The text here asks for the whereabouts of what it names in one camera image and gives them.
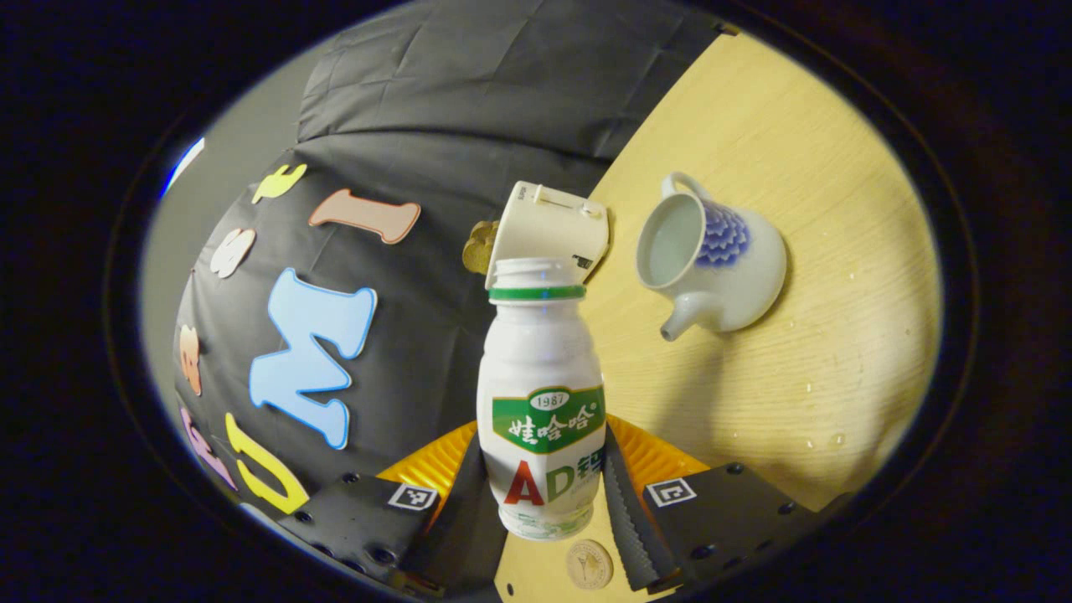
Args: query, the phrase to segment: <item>screw hole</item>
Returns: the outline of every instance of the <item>screw hole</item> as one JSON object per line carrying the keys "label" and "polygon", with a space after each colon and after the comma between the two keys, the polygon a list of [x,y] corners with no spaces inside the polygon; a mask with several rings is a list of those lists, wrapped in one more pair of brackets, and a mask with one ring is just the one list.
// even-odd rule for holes
{"label": "screw hole", "polygon": [[391,565],[398,559],[393,553],[386,548],[372,549],[372,560],[382,565]]}
{"label": "screw hole", "polygon": [[716,550],[718,550],[717,546],[713,544],[703,544],[694,548],[693,553],[689,554],[689,556],[696,560],[706,559],[708,557],[714,555]]}

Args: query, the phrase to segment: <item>ad calcium milk bottle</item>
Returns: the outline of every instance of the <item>ad calcium milk bottle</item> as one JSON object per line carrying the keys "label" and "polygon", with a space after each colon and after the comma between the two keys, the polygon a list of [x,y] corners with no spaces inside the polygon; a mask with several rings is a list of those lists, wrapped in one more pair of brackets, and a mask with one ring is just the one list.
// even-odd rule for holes
{"label": "ad calcium milk bottle", "polygon": [[489,292],[496,317],[477,385],[480,447],[500,519],[536,541],[587,526],[602,467],[602,374],[571,264],[501,260]]}

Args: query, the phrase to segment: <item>table surface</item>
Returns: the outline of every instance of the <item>table surface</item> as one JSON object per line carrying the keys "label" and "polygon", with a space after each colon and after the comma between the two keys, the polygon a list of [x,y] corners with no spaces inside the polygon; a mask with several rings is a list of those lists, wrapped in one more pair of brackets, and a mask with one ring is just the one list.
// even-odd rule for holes
{"label": "table surface", "polygon": [[[641,286],[635,253],[672,171],[780,231],[785,288],[756,324],[721,335],[694,326],[672,343],[660,337],[671,304]],[[609,412],[710,466],[744,462],[812,510],[863,486],[922,402],[942,304],[926,215],[864,117],[755,38],[721,35],[591,198],[610,208],[612,242],[581,313]],[[579,590],[566,574],[565,551],[579,539],[611,554],[614,576],[601,590]],[[654,599],[625,584],[601,489],[579,536],[545,544],[510,535],[495,584],[504,601]]]}

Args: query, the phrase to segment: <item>bottle label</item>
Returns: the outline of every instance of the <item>bottle label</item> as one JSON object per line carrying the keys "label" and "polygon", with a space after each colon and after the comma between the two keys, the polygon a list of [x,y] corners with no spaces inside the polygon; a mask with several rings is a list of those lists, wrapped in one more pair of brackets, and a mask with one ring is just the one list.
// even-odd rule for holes
{"label": "bottle label", "polygon": [[541,387],[524,398],[492,398],[492,429],[536,454],[582,440],[606,422],[602,385],[585,389]]}

